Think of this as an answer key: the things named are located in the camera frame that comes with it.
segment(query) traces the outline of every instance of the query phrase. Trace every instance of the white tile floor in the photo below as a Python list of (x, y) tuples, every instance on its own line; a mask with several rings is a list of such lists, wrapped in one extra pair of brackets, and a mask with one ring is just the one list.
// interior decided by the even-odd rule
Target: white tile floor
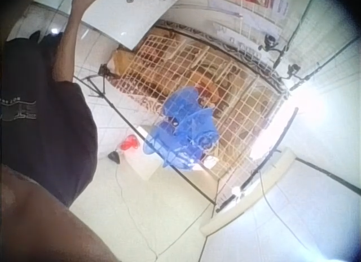
[[(53, 28), (63, 30), (67, 18), (54, 14), (40, 6), (30, 6), (9, 39), (29, 37), (36, 30), (41, 30), (42, 35)], [(75, 75), (84, 78), (95, 74), (117, 46), (100, 32), (81, 25)], [(102, 78), (92, 81), (102, 88)], [(99, 157), (105, 157), (130, 134), (130, 128), (104, 100), (92, 96), (86, 86), (80, 86), (98, 127)], [(105, 91), (132, 124), (154, 121), (152, 114), (109, 83)], [(217, 182), (211, 176), (201, 171), (186, 176), (209, 197), (215, 196)], [(71, 210), (123, 262), (154, 262), (156, 256), (158, 262), (197, 262), (205, 241), (199, 227), (210, 219), (213, 206), (172, 169), (160, 168), (149, 181), (143, 181), (123, 159), (118, 166), (102, 158), (93, 182)]]

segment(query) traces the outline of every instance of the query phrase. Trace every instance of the skin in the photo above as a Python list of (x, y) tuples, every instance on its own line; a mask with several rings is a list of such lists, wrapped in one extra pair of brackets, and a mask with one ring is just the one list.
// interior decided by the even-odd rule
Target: skin
[[(32, 0), (19, 0), (1, 17), (16, 22)], [(76, 35), (82, 16), (95, 0), (73, 0), (68, 25), (59, 45), (53, 77), (72, 81)], [(1, 34), (11, 26), (1, 27)], [(118, 261), (104, 242), (47, 190), (1, 166), (1, 253), (11, 261)]]

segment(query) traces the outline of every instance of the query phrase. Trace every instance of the sleeve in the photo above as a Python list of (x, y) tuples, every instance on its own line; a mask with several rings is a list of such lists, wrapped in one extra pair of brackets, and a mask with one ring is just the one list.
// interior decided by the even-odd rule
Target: sleeve
[(91, 155), (98, 152), (98, 133), (93, 115), (86, 104), (78, 84), (73, 82), (55, 82), (55, 93), (68, 118), (71, 129), (82, 147)]

